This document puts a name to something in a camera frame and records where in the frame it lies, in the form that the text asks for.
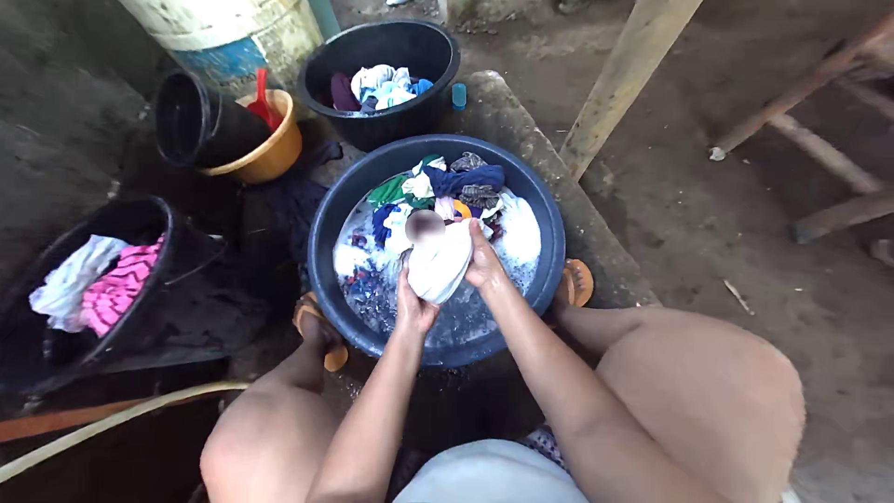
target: thigh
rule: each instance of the thigh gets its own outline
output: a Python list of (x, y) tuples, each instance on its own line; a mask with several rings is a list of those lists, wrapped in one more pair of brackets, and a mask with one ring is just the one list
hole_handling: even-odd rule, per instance
[(763, 339), (704, 316), (644, 311), (596, 370), (659, 445), (734, 503), (775, 503), (804, 427), (801, 382)]
[(304, 501), (337, 427), (318, 394), (259, 381), (224, 411), (202, 452), (209, 498)]

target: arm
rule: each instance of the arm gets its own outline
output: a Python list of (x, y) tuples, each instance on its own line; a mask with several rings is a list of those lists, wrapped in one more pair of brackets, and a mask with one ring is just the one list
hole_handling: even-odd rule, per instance
[(357, 401), (335, 432), (307, 501), (385, 498), (426, 332), (440, 309), (413, 294), (407, 272), (401, 272), (398, 282), (397, 327)]
[(605, 383), (527, 304), (478, 226), (466, 279), (493, 313), (544, 411), (578, 487), (591, 501), (721, 502), (643, 430)]

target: flip-flop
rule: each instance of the flip-flop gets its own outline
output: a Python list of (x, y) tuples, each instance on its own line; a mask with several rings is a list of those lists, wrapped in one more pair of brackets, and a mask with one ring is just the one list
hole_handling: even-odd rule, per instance
[[(301, 333), (301, 318), (305, 314), (316, 316), (320, 320), (326, 321), (325, 316), (323, 316), (323, 313), (321, 313), (319, 308), (316, 306), (316, 294), (314, 294), (313, 292), (307, 292), (301, 297), (301, 300), (299, 300), (299, 307), (298, 310), (295, 312), (295, 318), (293, 321), (295, 324), (295, 328), (298, 329), (298, 333)], [(345, 346), (344, 343), (340, 342), (338, 346), (336, 346), (332, 351), (326, 354), (326, 357), (323, 360), (323, 367), (330, 372), (335, 372), (343, 367), (344, 364), (347, 362), (348, 347)]]
[(568, 288), (568, 298), (572, 305), (584, 307), (593, 296), (593, 273), (586, 264), (578, 259), (565, 260), (562, 280)]

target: soapy water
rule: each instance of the soapy water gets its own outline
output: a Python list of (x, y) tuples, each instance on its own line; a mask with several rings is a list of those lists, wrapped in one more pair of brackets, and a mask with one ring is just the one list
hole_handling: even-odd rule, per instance
[[(512, 283), (526, 294), (540, 258), (540, 227), (527, 202), (519, 198), (521, 211), (506, 213), (501, 220), (503, 236), (492, 242)], [(397, 279), (401, 256), (378, 247), (373, 237), (374, 210), (366, 196), (345, 220), (333, 248), (339, 286), (350, 308), (373, 331), (388, 337), (397, 319)], [(465, 279), (441, 306), (428, 332), (426, 348), (463, 345), (497, 329), (481, 294)]]

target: dirt floor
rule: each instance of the dirt floor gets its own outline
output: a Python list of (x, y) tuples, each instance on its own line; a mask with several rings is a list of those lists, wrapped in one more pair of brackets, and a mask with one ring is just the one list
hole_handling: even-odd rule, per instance
[[(722, 163), (705, 152), (886, 3), (705, 0), (581, 181), (665, 305), (737, 323), (795, 363), (808, 418), (792, 482), (804, 501), (894, 494), (894, 274), (864, 250), (894, 226), (796, 245), (787, 225), (846, 200), (847, 187), (771, 132)], [(343, 28), (437, 21), (432, 0), (333, 4)], [(459, 30), (460, 72), (498, 71), (558, 148), (631, 5), (600, 0), (573, 16)], [(794, 115), (883, 180), (894, 177), (884, 172), (891, 125), (872, 110), (827, 89)]]

